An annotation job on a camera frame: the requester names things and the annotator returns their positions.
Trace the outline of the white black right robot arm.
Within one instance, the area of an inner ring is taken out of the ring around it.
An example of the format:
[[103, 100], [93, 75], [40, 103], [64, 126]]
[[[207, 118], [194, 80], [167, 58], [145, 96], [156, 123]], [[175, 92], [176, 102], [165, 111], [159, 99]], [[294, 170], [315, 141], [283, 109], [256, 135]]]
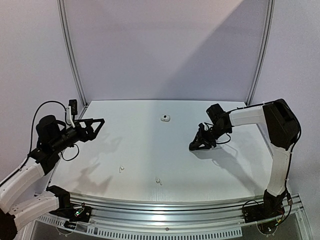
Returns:
[[272, 158], [271, 172], [263, 203], [258, 213], [269, 218], [287, 199], [292, 204], [288, 190], [288, 178], [293, 150], [301, 138], [301, 124], [283, 98], [237, 107], [225, 111], [220, 104], [211, 105], [206, 113], [210, 123], [201, 122], [197, 133], [188, 146], [190, 151], [210, 150], [220, 145], [219, 138], [230, 135], [235, 127], [256, 125], [265, 127], [261, 133]]

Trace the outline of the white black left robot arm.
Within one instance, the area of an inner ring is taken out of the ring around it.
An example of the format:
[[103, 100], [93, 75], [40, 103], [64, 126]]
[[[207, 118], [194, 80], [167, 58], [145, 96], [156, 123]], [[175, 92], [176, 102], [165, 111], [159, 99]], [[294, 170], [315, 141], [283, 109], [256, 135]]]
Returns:
[[61, 158], [61, 152], [76, 146], [77, 142], [94, 140], [105, 120], [75, 120], [70, 127], [54, 115], [43, 117], [36, 126], [38, 141], [26, 160], [0, 183], [0, 238], [13, 240], [18, 231], [38, 217], [50, 213], [67, 222], [88, 223], [92, 208], [71, 203], [65, 189], [52, 185], [38, 196], [16, 204], [16, 200], [33, 183], [49, 174]]

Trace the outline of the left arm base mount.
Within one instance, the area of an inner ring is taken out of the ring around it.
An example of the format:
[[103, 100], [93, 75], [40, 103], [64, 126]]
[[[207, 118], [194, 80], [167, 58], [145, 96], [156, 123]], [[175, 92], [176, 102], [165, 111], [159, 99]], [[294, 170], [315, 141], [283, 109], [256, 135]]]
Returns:
[[75, 230], [78, 223], [90, 222], [93, 208], [86, 205], [84, 202], [81, 204], [70, 203], [68, 207], [59, 208], [57, 210], [50, 211], [51, 215], [66, 219], [63, 227], [70, 230]]

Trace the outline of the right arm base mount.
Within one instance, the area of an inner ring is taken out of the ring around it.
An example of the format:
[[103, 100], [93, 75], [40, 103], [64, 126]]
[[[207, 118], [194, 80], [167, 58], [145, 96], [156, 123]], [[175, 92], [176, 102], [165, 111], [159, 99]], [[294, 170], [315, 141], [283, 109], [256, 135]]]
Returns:
[[277, 226], [288, 218], [291, 209], [290, 207], [288, 214], [286, 214], [282, 201], [272, 202], [271, 200], [264, 200], [262, 203], [258, 203], [256, 200], [251, 199], [242, 205], [241, 212], [245, 223], [259, 222], [279, 217], [275, 223]]

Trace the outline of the small black charging case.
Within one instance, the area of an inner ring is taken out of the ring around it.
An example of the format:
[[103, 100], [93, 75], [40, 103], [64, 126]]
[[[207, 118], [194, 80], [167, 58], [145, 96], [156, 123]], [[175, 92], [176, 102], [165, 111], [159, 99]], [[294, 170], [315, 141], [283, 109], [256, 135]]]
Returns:
[[201, 145], [201, 144], [200, 144], [199, 142], [191, 142], [191, 143], [189, 144], [188, 149], [189, 149], [190, 151], [195, 151], [195, 150], [198, 150], [198, 149], [199, 149], [200, 145]]

